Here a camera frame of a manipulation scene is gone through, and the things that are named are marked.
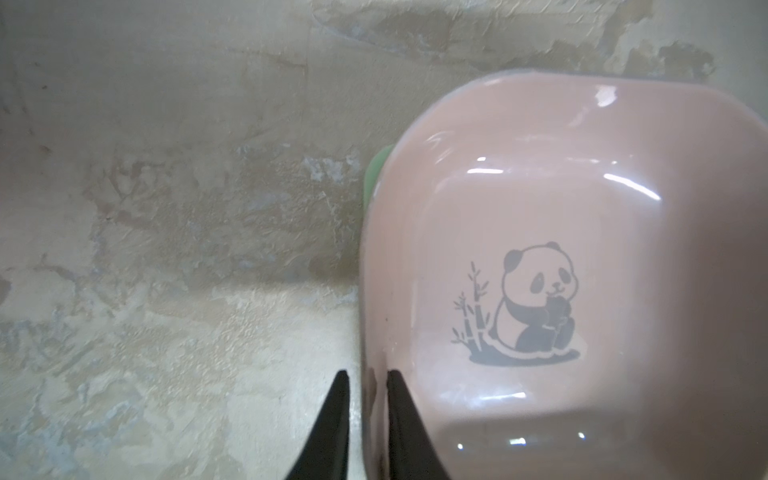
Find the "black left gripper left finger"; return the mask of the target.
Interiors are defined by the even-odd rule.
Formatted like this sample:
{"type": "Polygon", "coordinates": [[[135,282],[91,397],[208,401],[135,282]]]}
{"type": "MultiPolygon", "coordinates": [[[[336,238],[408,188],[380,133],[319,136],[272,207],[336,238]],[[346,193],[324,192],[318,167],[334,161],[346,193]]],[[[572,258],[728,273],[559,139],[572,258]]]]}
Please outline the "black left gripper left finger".
{"type": "Polygon", "coordinates": [[[349,433],[350,380],[340,370],[286,480],[346,480],[349,433]]]}

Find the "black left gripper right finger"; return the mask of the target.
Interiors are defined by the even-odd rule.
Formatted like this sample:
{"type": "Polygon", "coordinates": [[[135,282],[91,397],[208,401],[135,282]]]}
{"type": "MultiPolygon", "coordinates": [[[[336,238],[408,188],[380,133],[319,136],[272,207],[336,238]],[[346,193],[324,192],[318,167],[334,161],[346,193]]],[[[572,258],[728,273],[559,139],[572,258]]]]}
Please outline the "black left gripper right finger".
{"type": "Polygon", "coordinates": [[[449,480],[402,373],[387,373],[389,475],[395,480],[449,480]]]}

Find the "pink panda bowl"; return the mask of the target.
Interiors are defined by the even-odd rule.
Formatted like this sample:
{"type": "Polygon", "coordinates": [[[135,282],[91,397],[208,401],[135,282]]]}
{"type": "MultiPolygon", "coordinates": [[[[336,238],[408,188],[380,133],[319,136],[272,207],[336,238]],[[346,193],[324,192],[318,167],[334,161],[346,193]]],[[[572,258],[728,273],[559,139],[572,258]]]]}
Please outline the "pink panda bowl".
{"type": "Polygon", "coordinates": [[[701,85],[542,72],[421,114],[366,211],[363,462],[399,371],[454,479],[762,479],[767,125],[701,85]]]}

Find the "green electronic scale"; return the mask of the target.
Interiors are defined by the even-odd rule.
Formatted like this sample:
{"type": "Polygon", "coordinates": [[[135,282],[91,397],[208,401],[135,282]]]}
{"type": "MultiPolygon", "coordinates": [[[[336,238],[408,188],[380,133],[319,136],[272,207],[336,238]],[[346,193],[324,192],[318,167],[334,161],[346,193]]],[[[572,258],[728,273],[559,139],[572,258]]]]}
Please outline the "green electronic scale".
{"type": "Polygon", "coordinates": [[[366,167],[363,177],[363,215],[366,215],[367,209],[374,195],[380,172],[393,149],[393,145],[388,145],[382,148],[378,153],[374,155],[366,167]]]}

